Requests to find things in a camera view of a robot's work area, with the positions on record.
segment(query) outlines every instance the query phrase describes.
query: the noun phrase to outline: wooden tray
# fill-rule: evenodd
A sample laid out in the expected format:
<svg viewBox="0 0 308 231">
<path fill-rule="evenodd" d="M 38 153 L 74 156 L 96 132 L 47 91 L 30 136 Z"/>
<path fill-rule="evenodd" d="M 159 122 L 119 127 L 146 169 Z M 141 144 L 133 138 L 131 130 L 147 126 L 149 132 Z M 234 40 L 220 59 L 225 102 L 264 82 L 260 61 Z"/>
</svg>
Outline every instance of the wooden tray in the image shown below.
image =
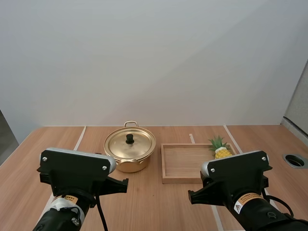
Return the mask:
<svg viewBox="0 0 308 231">
<path fill-rule="evenodd" d="M 199 184 L 201 164 L 213 160 L 210 143 L 163 143 L 161 145 L 163 184 Z M 236 152 L 231 144 L 229 151 Z"/>
</svg>

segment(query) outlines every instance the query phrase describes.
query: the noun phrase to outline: pot lid knob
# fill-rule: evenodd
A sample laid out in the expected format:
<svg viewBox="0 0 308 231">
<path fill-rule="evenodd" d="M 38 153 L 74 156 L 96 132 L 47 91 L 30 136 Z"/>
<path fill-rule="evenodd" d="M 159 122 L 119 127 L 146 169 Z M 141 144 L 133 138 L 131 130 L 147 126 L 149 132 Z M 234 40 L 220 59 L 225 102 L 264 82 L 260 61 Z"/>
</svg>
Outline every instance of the pot lid knob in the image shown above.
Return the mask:
<svg viewBox="0 0 308 231">
<path fill-rule="evenodd" d="M 134 138 L 133 134 L 127 134 L 126 135 L 126 143 L 127 144 L 133 144 L 135 142 L 133 138 Z"/>
</svg>

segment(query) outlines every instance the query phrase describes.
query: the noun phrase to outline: pineapple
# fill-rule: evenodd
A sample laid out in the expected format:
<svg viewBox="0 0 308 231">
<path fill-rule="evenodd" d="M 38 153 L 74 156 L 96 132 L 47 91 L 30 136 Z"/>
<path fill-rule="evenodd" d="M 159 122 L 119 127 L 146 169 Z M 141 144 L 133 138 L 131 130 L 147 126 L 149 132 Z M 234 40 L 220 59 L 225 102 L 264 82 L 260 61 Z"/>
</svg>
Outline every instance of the pineapple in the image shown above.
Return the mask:
<svg viewBox="0 0 308 231">
<path fill-rule="evenodd" d="M 228 148 L 226 148 L 227 143 L 223 144 L 222 139 L 223 138 L 218 136 L 217 138 L 214 137 L 214 140 L 209 140 L 212 143 L 210 150 L 215 152 L 215 159 L 232 156 L 232 154 L 228 151 Z"/>
</svg>

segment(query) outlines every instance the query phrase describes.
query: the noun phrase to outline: pot handle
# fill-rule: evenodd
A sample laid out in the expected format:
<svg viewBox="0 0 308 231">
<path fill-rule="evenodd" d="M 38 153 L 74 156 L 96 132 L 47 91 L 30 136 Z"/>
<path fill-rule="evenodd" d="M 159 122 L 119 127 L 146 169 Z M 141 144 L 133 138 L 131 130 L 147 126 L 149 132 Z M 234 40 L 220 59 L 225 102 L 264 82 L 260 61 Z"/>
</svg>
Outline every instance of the pot handle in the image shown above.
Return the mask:
<svg viewBox="0 0 308 231">
<path fill-rule="evenodd" d="M 123 163 L 138 163 L 141 164 L 143 161 L 138 162 L 136 159 L 130 159 L 130 160 L 119 160 L 117 162 L 118 165 L 121 165 Z"/>
<path fill-rule="evenodd" d="M 137 122 L 136 122 L 136 121 L 133 121 L 133 120 L 130 120 L 130 121 L 125 122 L 124 127 L 126 128 L 127 124 L 131 124 L 131 123 L 136 124 L 136 127 L 139 127 L 138 124 L 137 124 Z"/>
</svg>

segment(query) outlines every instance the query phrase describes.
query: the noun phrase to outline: screw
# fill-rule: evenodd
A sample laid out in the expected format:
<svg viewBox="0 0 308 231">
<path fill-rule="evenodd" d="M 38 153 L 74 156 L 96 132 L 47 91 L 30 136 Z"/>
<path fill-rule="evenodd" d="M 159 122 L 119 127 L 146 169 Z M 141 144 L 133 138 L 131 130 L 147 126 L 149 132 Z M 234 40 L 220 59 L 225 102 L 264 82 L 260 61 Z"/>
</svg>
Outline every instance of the screw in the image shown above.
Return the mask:
<svg viewBox="0 0 308 231">
<path fill-rule="evenodd" d="M 72 218 L 71 221 L 74 225 L 79 226 L 79 221 L 76 218 Z"/>
</svg>

